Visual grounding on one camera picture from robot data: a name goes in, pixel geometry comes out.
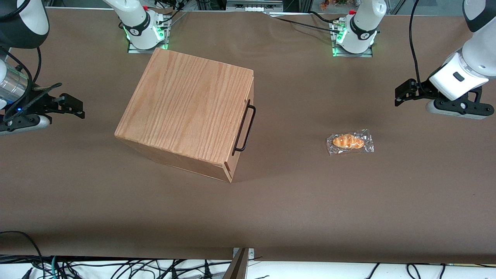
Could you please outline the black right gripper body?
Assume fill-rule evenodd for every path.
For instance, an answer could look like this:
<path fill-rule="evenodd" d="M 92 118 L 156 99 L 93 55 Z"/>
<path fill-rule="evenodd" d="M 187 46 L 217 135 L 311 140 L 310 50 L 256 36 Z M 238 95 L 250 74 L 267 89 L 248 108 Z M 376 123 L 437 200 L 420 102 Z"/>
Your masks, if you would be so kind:
<path fill-rule="evenodd" d="M 7 104 L 2 118 L 13 119 L 30 114 L 46 116 L 50 113 L 59 113 L 59 103 L 49 92 L 50 90 L 31 90 L 27 92 L 19 100 Z"/>

